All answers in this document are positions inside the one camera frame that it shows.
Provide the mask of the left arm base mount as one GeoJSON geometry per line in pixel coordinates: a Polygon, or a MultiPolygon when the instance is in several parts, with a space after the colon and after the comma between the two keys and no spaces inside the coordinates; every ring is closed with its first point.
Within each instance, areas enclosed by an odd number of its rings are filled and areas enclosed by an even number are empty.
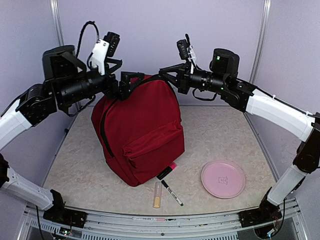
{"type": "Polygon", "coordinates": [[[53,189],[51,189],[50,192],[53,197],[53,205],[44,211],[43,218],[54,223],[70,226],[71,228],[76,227],[83,229],[86,223],[87,213],[66,208],[62,195],[53,189]]]}

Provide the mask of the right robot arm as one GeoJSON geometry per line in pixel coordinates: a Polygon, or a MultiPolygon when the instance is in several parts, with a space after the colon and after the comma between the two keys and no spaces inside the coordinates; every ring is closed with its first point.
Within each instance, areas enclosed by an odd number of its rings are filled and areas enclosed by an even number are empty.
{"type": "Polygon", "coordinates": [[[193,88],[215,93],[232,108],[266,119],[301,141],[292,165],[271,187],[255,212],[260,222],[268,221],[276,212],[275,206],[320,167],[320,114],[303,111],[239,79],[240,57],[230,50],[214,49],[209,71],[199,69],[186,49],[181,49],[179,55],[185,63],[158,72],[178,92],[187,94],[193,88]]]}

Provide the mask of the red student backpack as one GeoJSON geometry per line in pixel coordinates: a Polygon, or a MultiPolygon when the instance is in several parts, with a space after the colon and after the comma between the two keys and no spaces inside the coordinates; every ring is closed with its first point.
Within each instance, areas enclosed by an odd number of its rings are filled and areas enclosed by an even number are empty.
{"type": "Polygon", "coordinates": [[[158,75],[147,75],[126,100],[102,97],[91,122],[109,168],[136,187],[157,177],[185,151],[177,96],[158,75]]]}

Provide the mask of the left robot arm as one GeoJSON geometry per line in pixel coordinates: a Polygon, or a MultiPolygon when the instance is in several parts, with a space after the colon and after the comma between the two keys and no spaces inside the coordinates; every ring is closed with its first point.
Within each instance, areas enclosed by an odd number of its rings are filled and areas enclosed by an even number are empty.
{"type": "MultiPolygon", "coordinates": [[[[0,116],[0,147],[6,147],[21,133],[37,126],[58,110],[70,116],[69,108],[76,102],[96,94],[126,100],[142,81],[141,73],[128,74],[126,80],[117,81],[114,72],[122,61],[106,53],[102,65],[87,70],[75,54],[74,45],[63,45],[47,50],[42,55],[44,82],[34,84],[16,97],[0,116]]],[[[59,192],[44,189],[20,176],[0,158],[0,188],[36,205],[63,223],[70,218],[70,211],[59,192]]]]}

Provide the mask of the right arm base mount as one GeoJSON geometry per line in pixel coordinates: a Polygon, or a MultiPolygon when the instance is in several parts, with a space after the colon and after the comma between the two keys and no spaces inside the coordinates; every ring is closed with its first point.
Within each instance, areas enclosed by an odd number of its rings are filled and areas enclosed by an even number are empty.
{"type": "Polygon", "coordinates": [[[279,205],[273,205],[267,200],[271,189],[266,192],[257,208],[243,210],[238,213],[242,228],[275,221],[283,217],[279,205]]]}

